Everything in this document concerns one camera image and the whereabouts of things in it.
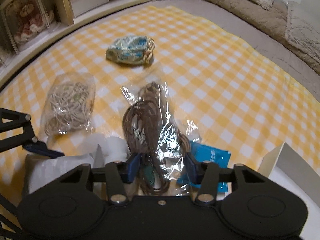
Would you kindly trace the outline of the grey toilet seat cushion pack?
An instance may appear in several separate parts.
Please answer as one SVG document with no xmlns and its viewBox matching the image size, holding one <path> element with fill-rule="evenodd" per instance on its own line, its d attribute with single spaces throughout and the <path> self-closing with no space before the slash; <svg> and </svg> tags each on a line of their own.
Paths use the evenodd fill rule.
<svg viewBox="0 0 320 240">
<path fill-rule="evenodd" d="M 95 168 L 101 164 L 101 161 L 93 153 L 58 157 L 55 159 L 28 154 L 25 159 L 22 197 L 24 198 L 82 164 L 90 164 L 92 168 Z"/>
</svg>

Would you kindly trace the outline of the bag of brown cord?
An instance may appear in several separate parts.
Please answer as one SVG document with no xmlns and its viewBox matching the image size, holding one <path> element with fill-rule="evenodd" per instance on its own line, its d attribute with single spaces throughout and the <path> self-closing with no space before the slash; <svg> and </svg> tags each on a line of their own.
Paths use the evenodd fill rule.
<svg viewBox="0 0 320 240">
<path fill-rule="evenodd" d="M 191 150 L 187 134 L 174 118 L 166 83 L 152 81 L 142 86 L 121 88 L 129 103 L 122 118 L 122 129 L 130 153 L 141 153 L 139 190 L 151 196 L 183 196 L 187 184 L 179 185 L 184 156 Z"/>
</svg>

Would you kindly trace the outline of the bag of beige cord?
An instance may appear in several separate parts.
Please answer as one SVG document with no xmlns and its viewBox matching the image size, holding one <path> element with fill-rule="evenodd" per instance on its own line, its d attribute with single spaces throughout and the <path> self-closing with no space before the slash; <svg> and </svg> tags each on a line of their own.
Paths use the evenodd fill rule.
<svg viewBox="0 0 320 240">
<path fill-rule="evenodd" d="M 78 130 L 89 132 L 94 101 L 93 75 L 78 72 L 58 75 L 47 93 L 40 131 L 48 137 Z"/>
</svg>

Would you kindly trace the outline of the blue green drawstring pouch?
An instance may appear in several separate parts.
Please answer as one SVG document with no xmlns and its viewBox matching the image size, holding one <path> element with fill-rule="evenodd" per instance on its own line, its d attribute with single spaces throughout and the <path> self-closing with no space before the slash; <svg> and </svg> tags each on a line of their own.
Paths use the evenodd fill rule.
<svg viewBox="0 0 320 240">
<path fill-rule="evenodd" d="M 106 50 L 106 59 L 114 63 L 147 65 L 153 58 L 155 42 L 143 35 L 117 38 Z"/>
</svg>

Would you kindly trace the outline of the white fluffy cotton ball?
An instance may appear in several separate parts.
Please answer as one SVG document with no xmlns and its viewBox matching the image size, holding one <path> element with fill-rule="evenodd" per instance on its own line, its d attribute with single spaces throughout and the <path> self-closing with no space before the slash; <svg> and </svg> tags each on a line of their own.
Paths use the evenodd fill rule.
<svg viewBox="0 0 320 240">
<path fill-rule="evenodd" d="M 81 154 L 91 153 L 94 157 L 94 167 L 102 167 L 107 163 L 125 162 L 129 156 L 127 142 L 120 137 L 106 137 L 101 133 L 94 133 L 86 137 L 79 145 Z"/>
</svg>

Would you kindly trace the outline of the blue foil packet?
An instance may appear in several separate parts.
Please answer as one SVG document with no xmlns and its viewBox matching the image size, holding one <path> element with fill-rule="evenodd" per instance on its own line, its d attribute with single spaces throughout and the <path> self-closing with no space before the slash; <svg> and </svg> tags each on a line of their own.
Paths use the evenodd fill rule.
<svg viewBox="0 0 320 240">
<path fill-rule="evenodd" d="M 199 185 L 193 184 L 189 181 L 186 169 L 182 175 L 177 180 L 179 185 L 190 185 L 192 188 L 200 189 L 204 180 L 204 175 L 206 174 L 208 167 L 213 166 L 214 168 L 227 168 L 229 160 L 231 158 L 231 153 L 227 150 L 221 150 L 213 146 L 208 146 L 201 144 L 199 142 L 190 142 L 191 150 L 189 151 L 195 159 L 201 163 L 202 166 L 202 182 Z"/>
</svg>

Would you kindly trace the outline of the yellow white checkered cloth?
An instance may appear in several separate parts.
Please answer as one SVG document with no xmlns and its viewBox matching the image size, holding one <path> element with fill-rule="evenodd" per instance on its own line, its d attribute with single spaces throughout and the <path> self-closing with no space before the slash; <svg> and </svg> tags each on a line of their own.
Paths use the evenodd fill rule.
<svg viewBox="0 0 320 240">
<path fill-rule="evenodd" d="M 73 74 L 95 87 L 91 126 L 47 137 L 47 94 L 58 76 Z M 257 169 L 285 142 L 319 171 L 319 102 L 240 36 L 176 6 L 147 6 L 72 33 L 13 79 L 1 106 L 29 113 L 49 148 L 81 155 L 89 135 L 123 136 L 123 115 L 149 84 L 163 90 L 172 124 L 229 151 L 230 165 Z"/>
</svg>

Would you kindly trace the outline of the white cardboard box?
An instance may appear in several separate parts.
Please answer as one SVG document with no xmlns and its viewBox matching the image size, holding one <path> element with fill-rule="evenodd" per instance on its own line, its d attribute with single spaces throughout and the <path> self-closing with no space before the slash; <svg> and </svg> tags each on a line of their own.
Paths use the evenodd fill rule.
<svg viewBox="0 0 320 240">
<path fill-rule="evenodd" d="M 286 142 L 267 153 L 258 172 L 299 196 L 308 208 L 302 239 L 319 239 L 319 174 Z"/>
</svg>

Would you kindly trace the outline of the teddy bear in box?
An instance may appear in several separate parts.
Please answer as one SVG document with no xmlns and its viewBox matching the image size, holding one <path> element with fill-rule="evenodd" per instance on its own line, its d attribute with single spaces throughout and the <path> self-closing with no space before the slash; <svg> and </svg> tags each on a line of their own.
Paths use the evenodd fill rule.
<svg viewBox="0 0 320 240">
<path fill-rule="evenodd" d="M 8 5 L 6 9 L 8 15 L 15 14 L 18 19 L 18 30 L 14 35 L 14 40 L 17 44 L 24 44 L 39 33 L 41 33 L 47 26 L 46 23 L 52 23 L 54 13 L 51 10 L 44 19 L 40 8 L 33 0 L 22 2 L 22 0 L 14 0 Z"/>
</svg>

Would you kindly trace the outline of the beige folded quilt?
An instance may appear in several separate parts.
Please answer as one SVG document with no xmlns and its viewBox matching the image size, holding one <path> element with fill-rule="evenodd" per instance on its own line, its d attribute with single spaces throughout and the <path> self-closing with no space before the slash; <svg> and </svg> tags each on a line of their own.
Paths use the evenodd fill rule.
<svg viewBox="0 0 320 240">
<path fill-rule="evenodd" d="M 287 22 L 287 8 L 284 3 L 277 2 L 271 9 L 265 10 L 261 6 L 249 0 L 205 0 L 220 6 L 221 8 L 238 16 L 245 22 L 253 25 L 266 35 L 281 43 L 286 49 L 294 53 L 303 60 L 310 68 L 319 74 L 319 63 L 301 51 L 289 44 L 285 40 L 285 27 Z"/>
</svg>

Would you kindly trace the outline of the beige quilted pillow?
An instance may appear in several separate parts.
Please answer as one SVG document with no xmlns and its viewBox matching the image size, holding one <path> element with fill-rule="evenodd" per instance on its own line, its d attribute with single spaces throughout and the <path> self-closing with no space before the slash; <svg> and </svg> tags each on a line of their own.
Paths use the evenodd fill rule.
<svg viewBox="0 0 320 240">
<path fill-rule="evenodd" d="M 287 4 L 285 40 L 319 63 L 319 22 L 297 2 Z"/>
</svg>

